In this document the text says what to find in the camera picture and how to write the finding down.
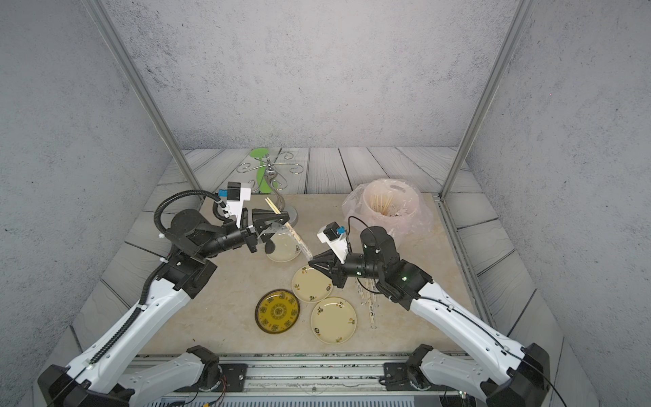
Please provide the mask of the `clear plastic chopstick wrapper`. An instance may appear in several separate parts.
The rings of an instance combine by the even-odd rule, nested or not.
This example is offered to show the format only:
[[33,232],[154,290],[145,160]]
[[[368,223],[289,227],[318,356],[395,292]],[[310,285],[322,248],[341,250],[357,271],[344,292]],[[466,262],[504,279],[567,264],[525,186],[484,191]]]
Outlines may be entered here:
[[275,246],[268,257],[276,262],[288,262],[296,259],[299,254],[302,254],[307,260],[312,260],[314,257],[308,244],[289,223],[276,230],[271,242]]

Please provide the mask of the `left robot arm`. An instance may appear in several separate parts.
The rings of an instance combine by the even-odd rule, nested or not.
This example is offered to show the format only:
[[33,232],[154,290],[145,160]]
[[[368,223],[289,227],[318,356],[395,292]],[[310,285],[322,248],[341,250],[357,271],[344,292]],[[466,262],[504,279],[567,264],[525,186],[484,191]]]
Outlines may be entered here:
[[37,384],[47,404],[144,406],[179,388],[215,387],[219,358],[199,345],[153,368],[132,374],[125,370],[154,334],[207,285],[216,270],[213,258],[242,246],[255,252],[266,229],[288,220],[285,211],[254,209],[216,226],[189,209],[164,227],[156,215],[156,227],[172,243],[169,257],[147,277],[129,313],[66,366],[49,366],[39,376]]

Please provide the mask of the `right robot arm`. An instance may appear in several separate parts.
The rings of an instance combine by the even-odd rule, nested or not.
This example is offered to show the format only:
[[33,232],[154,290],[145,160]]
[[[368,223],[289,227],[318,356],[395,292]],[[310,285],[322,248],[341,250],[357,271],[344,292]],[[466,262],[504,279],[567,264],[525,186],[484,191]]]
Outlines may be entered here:
[[548,352],[508,338],[466,310],[429,274],[401,259],[383,227],[361,232],[360,254],[352,252],[345,228],[336,222],[322,227],[317,237],[329,249],[309,264],[336,287],[343,288],[351,277],[370,278],[378,293],[437,327],[470,356],[459,358],[422,344],[388,386],[420,391],[443,386],[488,406],[543,405],[552,387]]

